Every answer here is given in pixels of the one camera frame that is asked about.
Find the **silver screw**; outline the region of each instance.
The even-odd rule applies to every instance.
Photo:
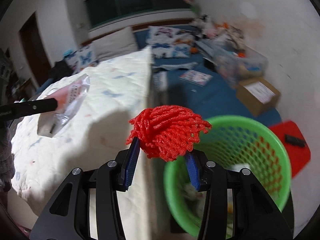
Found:
[[[81,171],[80,168],[74,168],[74,169],[72,170],[72,174],[73,174],[73,175],[78,175],[78,174],[80,173],[80,171]]]
[[[250,170],[248,170],[248,169],[243,169],[242,170],[242,173],[244,174],[244,175],[250,175]]]
[[[207,166],[213,168],[214,166],[216,166],[216,163],[213,161],[207,161]]]
[[[111,167],[114,167],[117,165],[117,162],[116,161],[109,161],[108,162],[108,166],[111,168]]]

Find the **white comforter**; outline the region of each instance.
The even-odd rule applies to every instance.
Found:
[[[37,135],[39,114],[25,117],[12,138],[16,169],[12,186],[36,215],[73,168],[99,168],[128,148],[125,141],[132,129],[128,120],[147,107],[150,64],[151,50],[147,47],[63,78],[41,94],[39,99],[83,74],[90,77],[91,86],[81,108],[54,138]],[[132,186],[128,192],[118,193],[127,239],[150,238],[144,162],[142,152]],[[90,217],[91,224],[95,223],[92,213]]]

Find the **wooden door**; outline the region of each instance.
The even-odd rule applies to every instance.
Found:
[[[48,79],[51,66],[42,45],[35,13],[21,28],[20,38],[29,66],[41,86]]]

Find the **blue bedding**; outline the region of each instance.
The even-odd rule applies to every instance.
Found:
[[[186,30],[194,29],[186,25],[175,27]],[[147,30],[135,33],[140,48],[146,45],[146,35]],[[179,78],[186,70],[167,71],[169,104],[188,107],[204,119],[218,115],[235,114],[252,118],[265,126],[281,122],[281,117],[275,108],[258,117],[253,117],[249,110],[236,98],[236,91],[230,88],[219,74],[204,67],[200,53],[192,55],[190,58],[156,59],[155,65],[178,65],[189,62],[199,62],[194,70],[212,75],[213,78],[204,87],[201,87]]]

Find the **plastic bag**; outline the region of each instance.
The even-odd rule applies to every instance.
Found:
[[[45,99],[55,98],[58,107],[54,112],[40,114],[38,135],[50,138],[56,135],[76,115],[89,88],[89,76],[84,74],[70,85],[48,95]]]

